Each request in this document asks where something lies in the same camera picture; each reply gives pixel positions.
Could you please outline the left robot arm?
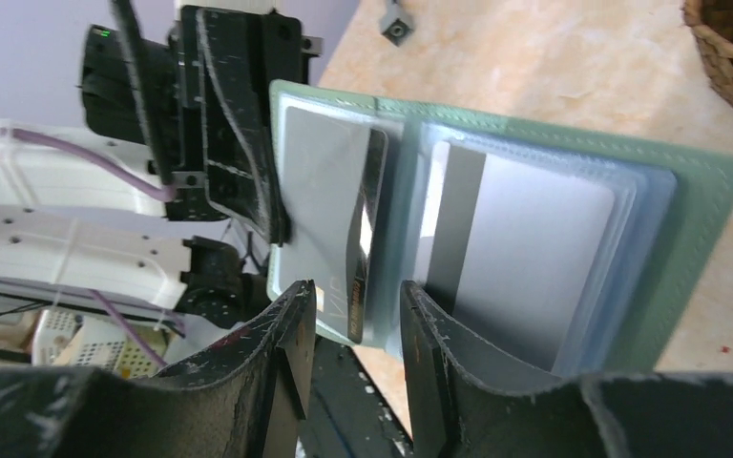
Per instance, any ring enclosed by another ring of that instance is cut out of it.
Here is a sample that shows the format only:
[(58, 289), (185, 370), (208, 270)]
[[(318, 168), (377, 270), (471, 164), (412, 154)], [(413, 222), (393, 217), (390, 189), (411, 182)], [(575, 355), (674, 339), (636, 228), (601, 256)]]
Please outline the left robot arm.
[(185, 5), (164, 42), (141, 35), (128, 1), (114, 28), (85, 35), (85, 127), (0, 119), (0, 296), (109, 296), (219, 327), (265, 308), (264, 279), (224, 242), (134, 233), (51, 213), (117, 210), (169, 222), (234, 219), (269, 243), (290, 238), (268, 89), (304, 83), (302, 22), (277, 10)]

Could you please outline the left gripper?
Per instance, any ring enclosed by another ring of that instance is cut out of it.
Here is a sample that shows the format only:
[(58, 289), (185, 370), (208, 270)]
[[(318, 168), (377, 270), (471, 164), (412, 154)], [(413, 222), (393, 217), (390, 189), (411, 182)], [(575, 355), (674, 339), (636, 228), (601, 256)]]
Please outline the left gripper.
[(144, 39), (128, 1), (116, 29), (91, 26), (79, 89), (87, 126), (145, 146), (144, 171), (175, 194), (173, 221), (246, 221), (289, 237), (272, 142), (269, 86), (304, 83), (321, 42), (274, 7), (184, 5), (164, 42)]

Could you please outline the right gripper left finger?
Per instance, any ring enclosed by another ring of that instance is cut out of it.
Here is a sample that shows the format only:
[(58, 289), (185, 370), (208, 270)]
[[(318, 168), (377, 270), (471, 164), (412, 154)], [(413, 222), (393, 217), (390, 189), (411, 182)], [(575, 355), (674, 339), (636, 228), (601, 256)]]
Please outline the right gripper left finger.
[(291, 457), (307, 417), (316, 288), (150, 378), (0, 366), (0, 457)]

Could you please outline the dark grey credit card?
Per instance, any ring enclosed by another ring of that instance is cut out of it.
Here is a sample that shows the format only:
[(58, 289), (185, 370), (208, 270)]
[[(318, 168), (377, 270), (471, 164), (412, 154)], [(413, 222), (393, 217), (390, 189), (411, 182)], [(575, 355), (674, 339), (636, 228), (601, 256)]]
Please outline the dark grey credit card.
[(389, 137), (369, 122), (288, 106), (279, 126), (278, 165), (290, 237), (271, 252), (268, 286), (297, 280), (317, 288), (317, 316), (359, 344)]

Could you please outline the green card holder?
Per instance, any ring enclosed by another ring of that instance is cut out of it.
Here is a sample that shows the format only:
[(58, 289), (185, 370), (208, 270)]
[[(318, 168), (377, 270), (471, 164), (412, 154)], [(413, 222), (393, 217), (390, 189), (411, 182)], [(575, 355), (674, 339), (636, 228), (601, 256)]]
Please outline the green card holder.
[(650, 369), (733, 211), (733, 156), (278, 81), (291, 239), (271, 295), (317, 287), (317, 330), (399, 356), (403, 281), (556, 376)]

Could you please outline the white credit card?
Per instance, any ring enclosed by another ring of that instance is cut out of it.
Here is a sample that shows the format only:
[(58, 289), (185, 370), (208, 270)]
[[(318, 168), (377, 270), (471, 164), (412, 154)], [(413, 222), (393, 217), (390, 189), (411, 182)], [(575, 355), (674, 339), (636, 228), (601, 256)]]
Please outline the white credit card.
[(487, 340), (551, 369), (616, 205), (603, 184), (437, 142), (414, 278)]

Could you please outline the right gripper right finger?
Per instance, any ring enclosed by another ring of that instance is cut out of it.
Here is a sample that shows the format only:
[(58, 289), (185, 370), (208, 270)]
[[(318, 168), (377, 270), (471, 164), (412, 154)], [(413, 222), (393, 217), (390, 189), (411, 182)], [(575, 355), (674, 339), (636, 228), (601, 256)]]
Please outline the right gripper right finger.
[(399, 296), (418, 457), (733, 457), (733, 373), (556, 377)]

